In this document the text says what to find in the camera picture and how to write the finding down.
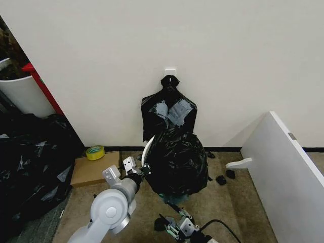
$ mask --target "white wall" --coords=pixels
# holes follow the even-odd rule
[[[0,14],[85,145],[142,145],[167,66],[204,146],[241,146],[274,110],[324,147],[323,0],[11,0]]]

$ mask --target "black baseboard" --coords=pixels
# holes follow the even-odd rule
[[[204,147],[205,151],[212,152],[239,152],[242,147]],[[305,152],[320,152],[324,153],[323,147],[303,148]],[[144,146],[105,146],[105,151],[143,151]]]
[[[312,152],[319,152],[324,153],[324,148],[303,148],[305,152],[312,153]]]
[[[242,147],[204,147],[205,151],[211,152],[239,152]]]

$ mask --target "gray carpet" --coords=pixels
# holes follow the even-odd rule
[[[69,196],[39,219],[27,222],[20,235],[6,243],[51,243],[68,199]]]

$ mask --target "white panel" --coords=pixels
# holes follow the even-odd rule
[[[143,145],[141,99],[176,67],[204,146],[242,146],[275,110],[324,147],[323,13],[323,0],[0,1],[86,146]]]
[[[270,112],[241,153],[278,242],[324,242],[324,177],[289,132]]]

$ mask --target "trash bag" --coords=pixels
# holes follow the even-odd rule
[[[174,127],[193,132],[197,106],[177,90],[175,76],[165,76],[161,84],[162,90],[142,99],[143,141]]]
[[[62,115],[0,116],[0,217],[5,238],[63,201],[84,146]]]
[[[186,130],[171,128],[156,134],[144,163],[151,168],[145,179],[166,203],[177,204],[207,185],[204,147]]]

